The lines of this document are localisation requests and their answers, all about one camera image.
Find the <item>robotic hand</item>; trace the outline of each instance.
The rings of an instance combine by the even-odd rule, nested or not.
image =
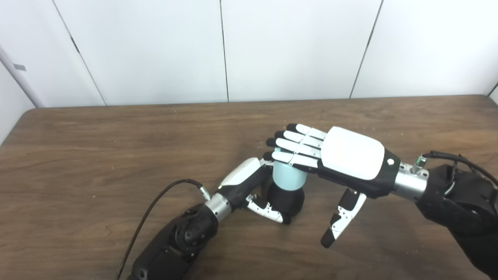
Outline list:
[[[346,190],[339,214],[334,214],[322,237],[324,247],[338,238],[367,197],[392,193],[413,201],[426,219],[447,227],[473,265],[498,279],[498,181],[478,165],[462,156],[434,151],[410,165],[379,141],[339,127],[325,133],[291,124],[266,143],[280,150],[265,153],[265,160],[316,173],[352,189]],[[423,169],[429,158],[454,164]],[[471,171],[459,169],[458,162]]]
[[[237,208],[247,207],[276,222],[290,223],[290,218],[251,194],[271,171],[272,162],[253,157],[233,170],[213,197],[198,185],[206,202],[189,208],[161,229],[135,260],[127,280],[182,279],[208,241],[217,234],[218,224]]]

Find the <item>black base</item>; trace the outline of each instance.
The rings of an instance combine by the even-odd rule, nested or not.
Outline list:
[[[268,188],[266,199],[272,205],[273,210],[293,217],[303,208],[304,190],[302,188],[293,191],[284,190],[272,183]]]

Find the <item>wooden table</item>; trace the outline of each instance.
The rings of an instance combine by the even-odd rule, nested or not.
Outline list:
[[[288,123],[341,126],[412,163],[431,149],[498,174],[498,108],[484,96],[35,109],[0,147],[0,279],[113,279],[142,214],[165,185],[214,192]],[[344,187],[309,176],[290,226],[238,210],[188,279],[487,279],[443,227],[395,196],[368,200],[320,245]],[[202,202],[193,187],[157,204],[130,266],[155,233]]]

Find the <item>black cable connector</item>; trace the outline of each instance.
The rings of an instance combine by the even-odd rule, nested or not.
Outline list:
[[[484,168],[480,167],[479,165],[471,162],[470,160],[462,156],[457,156],[455,154],[440,152],[440,151],[431,151],[423,154],[422,156],[426,158],[439,158],[439,159],[447,159],[456,162],[461,162],[463,164],[466,164],[471,169],[473,168],[477,170],[480,174],[482,174],[484,177],[488,178],[491,182],[493,182],[495,186],[498,186],[498,180],[493,175],[491,175],[491,173],[487,172]]]

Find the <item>white wall panel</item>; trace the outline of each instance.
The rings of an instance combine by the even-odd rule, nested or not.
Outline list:
[[[353,98],[488,94],[498,1],[385,0]]]
[[[22,114],[32,108],[33,103],[0,63],[0,144]]]
[[[108,105],[226,102],[219,0],[56,0]]]
[[[0,0],[0,52],[40,106],[104,104],[52,1]]]
[[[380,0],[222,0],[230,101],[348,98]]]

